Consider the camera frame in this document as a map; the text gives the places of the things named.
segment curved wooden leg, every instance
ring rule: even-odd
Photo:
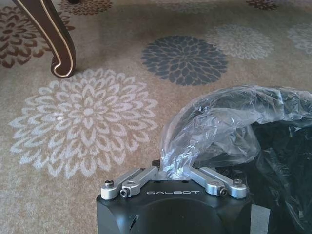
[[[51,0],[13,0],[30,18],[49,44],[53,59],[52,73],[60,78],[70,77],[76,66],[73,41]]]

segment brown flower motif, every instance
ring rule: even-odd
[[[68,16],[62,16],[64,24]],[[6,68],[25,64],[31,57],[41,57],[50,48],[28,17],[17,7],[0,8],[0,65]]]
[[[61,10],[74,15],[95,15],[111,8],[110,0],[80,0],[77,4],[71,4],[68,0],[62,0]]]
[[[260,10],[275,10],[278,7],[272,0],[246,0],[246,3]]]

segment clear plastic bag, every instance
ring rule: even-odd
[[[162,133],[162,179],[190,167],[241,178],[271,209],[269,234],[312,234],[312,94],[239,86],[193,100]]]
[[[210,167],[250,162],[261,150],[251,124],[281,120],[298,129],[312,125],[312,95],[284,87],[238,86],[201,96],[164,127],[160,170],[169,179],[187,179],[195,160]]]

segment carpet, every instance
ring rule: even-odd
[[[0,233],[96,233],[106,179],[158,159],[193,98],[242,84],[312,89],[312,1],[53,1],[77,70],[0,3]]]

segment bolt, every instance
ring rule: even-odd
[[[121,197],[123,197],[123,198],[127,198],[128,197],[128,195],[129,195],[129,193],[130,193],[130,191],[129,191],[129,189],[122,189],[122,190],[120,190],[120,192],[119,192],[119,194],[120,194],[120,196]]]
[[[109,179],[109,180],[107,180],[107,181],[105,181],[105,187],[106,188],[112,188],[114,186],[114,181],[113,180],[111,180],[111,179]]]
[[[236,187],[241,187],[241,186],[243,186],[243,181],[241,179],[234,179],[233,185]]]
[[[228,194],[228,190],[226,188],[220,189],[220,196],[226,196]]]

